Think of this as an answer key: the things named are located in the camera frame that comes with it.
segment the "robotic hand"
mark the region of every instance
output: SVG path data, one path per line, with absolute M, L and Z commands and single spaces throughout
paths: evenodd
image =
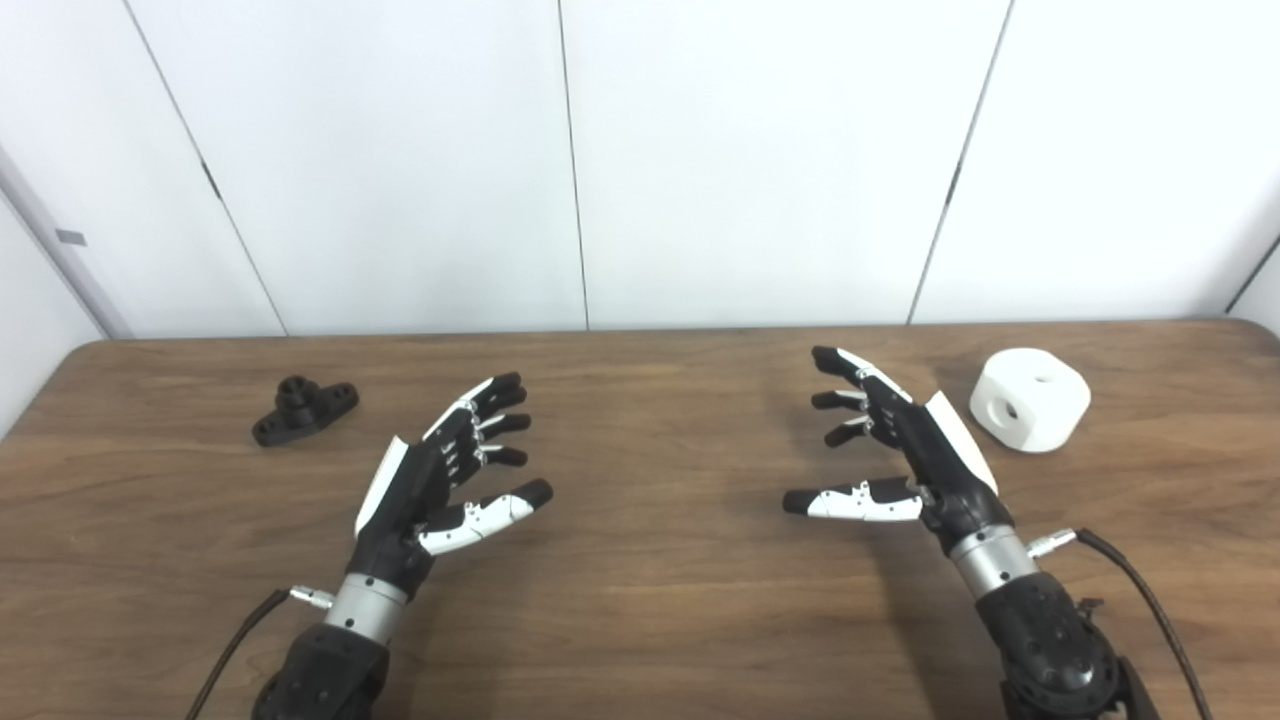
M 490 462 L 524 465 L 527 456 L 489 445 L 522 430 L 529 415 L 500 415 L 525 401 L 520 375 L 489 378 L 460 397 L 408 445 L 392 438 L 356 516 L 356 548 L 337 596 L 294 588 L 292 594 L 328 610 L 291 646 L 284 667 L 268 683 L 255 720 L 357 720 L 381 692 L 387 644 L 438 555 L 452 552 L 521 520 L 552 498 L 547 480 L 504 495 L 449 505 L 449 493 Z
M 1071 533 L 1023 546 L 982 451 L 946 396 L 938 392 L 916 405 L 851 352 L 814 347 L 813 357 L 818 370 L 858 388 L 815 395 L 814 407 L 864 413 L 829 432 L 827 445 L 870 436 L 901 450 L 913 477 L 790 491 L 783 509 L 815 518 L 922 520 L 960 571 L 1000 650 L 1006 676 L 1001 694 L 1011 720 L 1092 720 L 1121 706 L 1130 720 L 1157 719 L 1129 661 L 1116 657 L 1088 612 L 1036 564 L 1070 542 Z

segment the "black fingertip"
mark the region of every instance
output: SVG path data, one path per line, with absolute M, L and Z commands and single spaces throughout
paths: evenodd
M 841 374 L 844 363 L 835 347 L 827 347 L 826 345 L 813 346 L 813 364 L 823 373 L 838 375 Z
M 520 486 L 518 488 L 511 491 L 511 495 L 524 500 L 529 505 L 538 510 L 543 505 L 552 501 L 556 492 L 552 489 L 552 484 L 547 480 L 538 478 L 536 480 L 529 480 L 527 483 Z
M 809 506 L 813 505 L 814 500 L 818 500 L 820 492 L 815 489 L 788 489 L 782 496 L 782 510 L 794 515 L 808 515 Z
M 529 454 L 516 450 L 515 447 L 503 447 L 485 452 L 485 457 L 488 457 L 490 462 L 512 465 L 516 468 L 524 468 L 529 464 Z
M 822 442 L 827 443 L 827 447 L 840 447 L 865 433 L 867 425 L 836 425 L 833 430 L 823 436 Z
M 527 430 L 534 424 L 534 419 L 521 413 L 518 415 L 507 415 L 507 419 L 502 424 L 506 425 L 507 430 Z
M 840 395 L 833 389 L 815 393 L 809 398 L 809 402 L 813 402 L 818 410 L 832 410 L 841 406 Z
M 500 375 L 494 375 L 493 384 L 489 389 L 495 393 L 507 392 L 520 387 L 520 373 L 503 373 Z

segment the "white wall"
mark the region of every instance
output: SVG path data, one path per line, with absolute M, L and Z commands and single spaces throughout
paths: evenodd
M 0 191 L 113 336 L 280 334 L 123 3 L 0 0 Z
M 101 334 L 0 196 L 0 438 L 68 352 Z
M 1016 3 L 915 322 L 1224 313 L 1280 231 L 1276 27 Z
M 1272 252 L 1258 270 L 1231 309 L 1231 315 L 1253 320 L 1280 336 L 1280 251 Z
M 582 329 L 556 0 L 132 0 L 291 333 Z
M 1006 0 L 564 0 L 593 328 L 902 323 Z

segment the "wood grain surface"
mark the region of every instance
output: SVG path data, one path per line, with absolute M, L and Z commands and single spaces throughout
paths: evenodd
M 1002 717 L 996 652 L 923 527 L 782 512 L 788 488 L 905 468 L 869 441 L 822 445 L 841 415 L 809 407 L 838 387 L 814 343 L 965 415 L 997 350 L 1078 368 L 1093 406 L 1062 450 L 974 425 L 1023 538 L 1102 533 L 1160 594 L 1217 717 L 1280 717 L 1280 343 L 1228 320 L 90 345 L 0 443 L 0 716 L 180 717 L 271 588 L 340 579 L 390 436 L 520 370 L 534 427 L 511 445 L 531 461 L 465 496 L 540 475 L 556 500 L 436 564 L 375 717 Z M 260 448 L 250 425 L 291 373 L 353 382 L 361 404 Z M 1097 619 L 1164 717 L 1192 717 L 1119 570 L 1078 546 L 1043 565 L 1106 598 Z M 317 618 L 268 618 L 204 717 L 247 717 Z

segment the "black mounting bracket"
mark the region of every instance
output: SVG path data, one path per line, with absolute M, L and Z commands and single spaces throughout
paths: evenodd
M 273 447 L 314 436 L 358 402 L 351 383 L 321 388 L 302 375 L 289 375 L 275 388 L 275 410 L 253 423 L 253 439 Z

